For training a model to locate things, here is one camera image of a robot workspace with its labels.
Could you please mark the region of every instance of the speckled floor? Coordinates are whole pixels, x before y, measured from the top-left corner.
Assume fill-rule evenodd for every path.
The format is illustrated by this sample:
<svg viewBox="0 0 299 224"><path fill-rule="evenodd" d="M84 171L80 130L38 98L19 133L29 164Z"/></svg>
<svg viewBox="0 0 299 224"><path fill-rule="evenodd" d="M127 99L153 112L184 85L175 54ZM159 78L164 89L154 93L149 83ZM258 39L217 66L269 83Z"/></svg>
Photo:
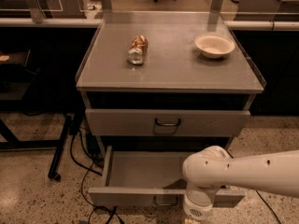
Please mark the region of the speckled floor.
<svg viewBox="0 0 299 224"><path fill-rule="evenodd" d="M61 114L27 117L19 113L0 113L0 119L20 140L59 138L64 123ZM1 224L79 224L80 221L88 220L93 208L80 194L81 181L86 171L70 158L71 139L72 136L67 137L60 162L61 182L48 179L54 153L52 150L0 152ZM244 157L298 148L298 117L251 117L229 150L235 157ZM74 155L84 165L91 165L82 151L79 135L75 138ZM99 186L100 180L100 176L88 174L83 193L87 194L88 187ZM214 208L212 218L206 223L277 223L254 190L242 190L246 196L237 207ZM298 223L299 199L266 192L261 194L281 223ZM117 214L126 224L184 223L185 218L183 211L177 208L119 207ZM96 211L91 217L91 223L106 223L108 218L105 212ZM110 223L119 221L113 217Z"/></svg>

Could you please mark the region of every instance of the cabinet top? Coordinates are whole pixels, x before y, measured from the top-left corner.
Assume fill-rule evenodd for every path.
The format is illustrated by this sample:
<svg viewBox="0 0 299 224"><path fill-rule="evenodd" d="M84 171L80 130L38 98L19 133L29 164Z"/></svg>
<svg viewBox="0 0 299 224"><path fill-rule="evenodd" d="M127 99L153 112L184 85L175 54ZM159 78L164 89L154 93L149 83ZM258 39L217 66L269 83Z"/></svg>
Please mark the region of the cabinet top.
<svg viewBox="0 0 299 224"><path fill-rule="evenodd" d="M206 33L233 39L217 14L111 12L99 29L80 67L79 91L263 91L237 45L227 59L219 60L205 58L194 45L194 39ZM143 65L127 62L136 35L149 41Z"/></svg>

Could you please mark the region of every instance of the closed drawer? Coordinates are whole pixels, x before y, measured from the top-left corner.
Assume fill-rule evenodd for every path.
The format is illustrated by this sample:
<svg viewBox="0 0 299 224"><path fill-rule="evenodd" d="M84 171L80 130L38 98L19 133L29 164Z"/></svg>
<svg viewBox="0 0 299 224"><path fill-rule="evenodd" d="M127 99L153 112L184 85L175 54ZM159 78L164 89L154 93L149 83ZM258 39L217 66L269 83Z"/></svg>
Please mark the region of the closed drawer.
<svg viewBox="0 0 299 224"><path fill-rule="evenodd" d="M93 135L237 136L249 111L87 109Z"/></svg>

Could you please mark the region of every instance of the drawer cabinet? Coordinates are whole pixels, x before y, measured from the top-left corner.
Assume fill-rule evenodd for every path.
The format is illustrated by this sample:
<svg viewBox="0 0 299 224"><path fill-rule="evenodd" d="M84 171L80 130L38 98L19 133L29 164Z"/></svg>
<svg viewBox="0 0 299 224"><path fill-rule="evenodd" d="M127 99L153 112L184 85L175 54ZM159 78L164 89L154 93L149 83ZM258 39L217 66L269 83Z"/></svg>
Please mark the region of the drawer cabinet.
<svg viewBox="0 0 299 224"><path fill-rule="evenodd" d="M210 32L233 39L217 14L106 14L77 82L105 156L99 187L89 190L95 204L180 206L186 157L240 134L263 86L238 45L227 59L196 51L194 39ZM149 41L139 66L127 62L136 35ZM215 204L243 196L221 189Z"/></svg>

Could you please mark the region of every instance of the drawer handle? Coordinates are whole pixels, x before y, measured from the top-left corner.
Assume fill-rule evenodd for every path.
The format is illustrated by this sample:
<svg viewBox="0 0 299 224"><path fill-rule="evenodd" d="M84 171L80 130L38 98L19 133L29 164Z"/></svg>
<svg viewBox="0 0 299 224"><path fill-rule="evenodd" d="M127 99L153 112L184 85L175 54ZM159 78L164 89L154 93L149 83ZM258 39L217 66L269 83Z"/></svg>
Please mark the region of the drawer handle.
<svg viewBox="0 0 299 224"><path fill-rule="evenodd" d="M157 203L156 197L153 197L153 203L157 206L176 206L178 205L178 197L176 197L175 203Z"/></svg>
<svg viewBox="0 0 299 224"><path fill-rule="evenodd" d="M176 122L176 123L161 123L161 122L159 122L158 119L155 119L155 123L156 123L156 125L158 125L158 126L164 126L164 127L177 127L177 126L180 125L180 119L178 119L178 122Z"/></svg>

